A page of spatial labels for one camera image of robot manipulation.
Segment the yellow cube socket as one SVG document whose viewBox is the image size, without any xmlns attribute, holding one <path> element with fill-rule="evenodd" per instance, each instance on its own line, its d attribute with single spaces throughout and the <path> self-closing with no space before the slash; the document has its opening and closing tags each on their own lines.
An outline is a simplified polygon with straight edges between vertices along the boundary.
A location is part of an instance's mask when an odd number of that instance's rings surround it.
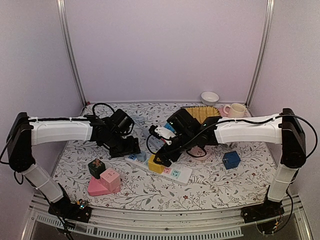
<svg viewBox="0 0 320 240">
<path fill-rule="evenodd" d="M 156 164 L 153 162 L 154 160 L 154 157 L 155 155 L 152 154 L 148 160 L 148 169 L 154 173 L 158 173 L 158 174 L 162 174 L 164 169 L 165 169 L 165 166 L 162 166 L 162 165 L 159 165 L 159 164 Z"/>
</svg>

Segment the white long power strip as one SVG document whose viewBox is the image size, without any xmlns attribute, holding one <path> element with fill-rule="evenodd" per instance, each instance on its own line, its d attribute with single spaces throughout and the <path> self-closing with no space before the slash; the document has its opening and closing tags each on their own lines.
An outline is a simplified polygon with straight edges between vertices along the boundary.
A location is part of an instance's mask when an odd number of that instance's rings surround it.
<svg viewBox="0 0 320 240">
<path fill-rule="evenodd" d="M 153 162 L 155 155 L 147 154 L 146 160 L 141 161 L 135 154 L 126 156 L 124 159 L 134 167 L 142 169 L 151 174 L 155 174 L 161 178 L 173 183 L 187 186 L 192 176 L 193 170 L 181 164 L 172 163 L 169 167 L 159 165 Z"/>
</svg>

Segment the light blue cube adapter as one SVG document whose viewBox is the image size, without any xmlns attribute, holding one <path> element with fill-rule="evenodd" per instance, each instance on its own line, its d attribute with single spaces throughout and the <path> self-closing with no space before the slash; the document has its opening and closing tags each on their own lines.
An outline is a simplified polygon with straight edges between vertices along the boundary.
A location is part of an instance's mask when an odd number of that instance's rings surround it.
<svg viewBox="0 0 320 240">
<path fill-rule="evenodd" d="M 136 160 L 139 163 L 144 163 L 147 160 L 147 154 L 144 151 L 142 151 L 141 153 L 138 153 L 136 155 Z"/>
</svg>

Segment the cyan adapter plug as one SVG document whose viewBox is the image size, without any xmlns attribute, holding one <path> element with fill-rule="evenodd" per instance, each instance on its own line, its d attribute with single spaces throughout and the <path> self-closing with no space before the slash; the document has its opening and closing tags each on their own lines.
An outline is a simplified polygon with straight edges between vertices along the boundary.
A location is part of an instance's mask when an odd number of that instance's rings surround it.
<svg viewBox="0 0 320 240">
<path fill-rule="evenodd" d="M 167 123 L 164 125 L 164 127 L 165 127 L 166 129 L 170 130 L 171 132 L 176 133 L 175 129 L 171 126 L 170 123 L 167 122 Z"/>
</svg>

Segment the pink round power socket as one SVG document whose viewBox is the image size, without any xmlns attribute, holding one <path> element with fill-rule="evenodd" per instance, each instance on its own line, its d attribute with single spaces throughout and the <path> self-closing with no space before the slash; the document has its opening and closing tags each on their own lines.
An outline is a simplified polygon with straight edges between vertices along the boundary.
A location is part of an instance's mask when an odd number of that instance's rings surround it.
<svg viewBox="0 0 320 240">
<path fill-rule="evenodd" d="M 211 156 L 212 150 L 208 146 L 205 146 L 203 148 L 195 146 L 191 150 L 189 150 L 187 154 L 195 160 L 205 161 Z"/>
</svg>

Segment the dark green cube socket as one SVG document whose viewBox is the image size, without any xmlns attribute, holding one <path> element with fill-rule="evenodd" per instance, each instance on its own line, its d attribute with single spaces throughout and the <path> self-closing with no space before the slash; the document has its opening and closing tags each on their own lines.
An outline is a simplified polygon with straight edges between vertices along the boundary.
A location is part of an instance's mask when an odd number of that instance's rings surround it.
<svg viewBox="0 0 320 240">
<path fill-rule="evenodd" d="M 88 169 L 90 174 L 99 180 L 100 175 L 106 170 L 106 166 L 100 159 L 96 158 L 88 164 Z"/>
</svg>

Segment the pink cube socket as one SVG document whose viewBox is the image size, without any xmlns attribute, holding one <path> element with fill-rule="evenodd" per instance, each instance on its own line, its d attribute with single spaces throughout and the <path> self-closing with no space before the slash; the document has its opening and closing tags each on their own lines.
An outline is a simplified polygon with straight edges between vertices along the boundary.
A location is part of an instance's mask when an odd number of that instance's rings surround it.
<svg viewBox="0 0 320 240">
<path fill-rule="evenodd" d="M 121 186 L 121 177 L 117 171 L 109 167 L 100 174 L 100 182 L 109 191 L 115 191 Z"/>
</svg>

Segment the pink triangular wedge block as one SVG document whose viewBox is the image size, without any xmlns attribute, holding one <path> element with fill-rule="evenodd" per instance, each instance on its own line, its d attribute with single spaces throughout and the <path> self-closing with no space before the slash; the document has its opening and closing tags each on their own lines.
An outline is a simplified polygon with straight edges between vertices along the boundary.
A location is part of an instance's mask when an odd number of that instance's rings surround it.
<svg viewBox="0 0 320 240">
<path fill-rule="evenodd" d="M 120 184 L 114 190 L 109 190 L 101 183 L 100 179 L 96 179 L 94 176 L 91 177 L 87 187 L 87 192 L 91 197 L 113 194 L 119 192 L 120 190 Z"/>
</svg>

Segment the dark blue cube socket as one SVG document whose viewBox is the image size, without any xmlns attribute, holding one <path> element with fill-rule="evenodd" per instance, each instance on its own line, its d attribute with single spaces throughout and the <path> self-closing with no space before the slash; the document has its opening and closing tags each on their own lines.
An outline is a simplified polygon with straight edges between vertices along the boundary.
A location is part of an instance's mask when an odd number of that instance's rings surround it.
<svg viewBox="0 0 320 240">
<path fill-rule="evenodd" d="M 237 168 L 241 159 L 236 151 L 226 152 L 222 158 L 223 165 L 226 170 Z"/>
</svg>

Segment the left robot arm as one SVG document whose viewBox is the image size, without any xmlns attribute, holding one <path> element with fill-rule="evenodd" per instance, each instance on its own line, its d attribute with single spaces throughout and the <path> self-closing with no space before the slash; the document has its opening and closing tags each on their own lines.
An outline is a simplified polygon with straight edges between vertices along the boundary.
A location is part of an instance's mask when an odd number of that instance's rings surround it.
<svg viewBox="0 0 320 240">
<path fill-rule="evenodd" d="M 111 158 L 139 154 L 139 140 L 131 135 L 134 121 L 122 110 L 109 117 L 94 114 L 79 117 L 38 118 L 20 112 L 8 134 L 5 152 L 8 165 L 15 173 L 22 174 L 41 191 L 63 216 L 74 213 L 64 189 L 37 165 L 32 147 L 51 142 L 89 141 L 109 151 Z"/>
</svg>

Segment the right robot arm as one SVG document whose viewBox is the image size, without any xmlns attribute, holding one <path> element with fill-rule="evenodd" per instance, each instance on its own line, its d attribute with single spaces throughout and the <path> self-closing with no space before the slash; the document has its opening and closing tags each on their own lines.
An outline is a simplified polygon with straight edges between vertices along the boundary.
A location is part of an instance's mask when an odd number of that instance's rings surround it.
<svg viewBox="0 0 320 240">
<path fill-rule="evenodd" d="M 258 208 L 262 218 L 269 218 L 278 210 L 278 203 L 307 160 L 305 132 L 298 116 L 290 108 L 261 117 L 209 116 L 203 123 L 181 108 L 167 119 L 167 123 L 173 130 L 156 125 L 149 128 L 150 135 L 165 140 L 165 144 L 155 153 L 155 162 L 166 167 L 176 162 L 183 151 L 194 147 L 238 142 L 280 144 L 282 155 L 279 166 L 268 188 L 267 200 Z"/>
</svg>

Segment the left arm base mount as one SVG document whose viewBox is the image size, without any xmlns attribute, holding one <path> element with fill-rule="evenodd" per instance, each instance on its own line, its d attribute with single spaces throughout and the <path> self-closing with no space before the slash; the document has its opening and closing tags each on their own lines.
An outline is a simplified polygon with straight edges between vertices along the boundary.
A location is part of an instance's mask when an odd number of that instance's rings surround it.
<svg viewBox="0 0 320 240">
<path fill-rule="evenodd" d="M 67 197 L 63 197 L 57 202 L 49 202 L 48 213 L 56 215 L 62 219 L 88 223 L 91 217 L 92 208 L 87 201 L 82 199 L 71 202 Z"/>
</svg>

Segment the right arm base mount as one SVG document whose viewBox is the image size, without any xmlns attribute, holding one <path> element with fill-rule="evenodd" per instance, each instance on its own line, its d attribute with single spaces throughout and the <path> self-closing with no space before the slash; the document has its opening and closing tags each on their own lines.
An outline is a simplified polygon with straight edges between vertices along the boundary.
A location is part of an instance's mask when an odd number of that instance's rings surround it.
<svg viewBox="0 0 320 240">
<path fill-rule="evenodd" d="M 269 218 L 274 218 L 285 213 L 282 202 L 265 200 L 261 204 L 243 207 L 241 217 L 245 223 L 252 223 Z"/>
</svg>

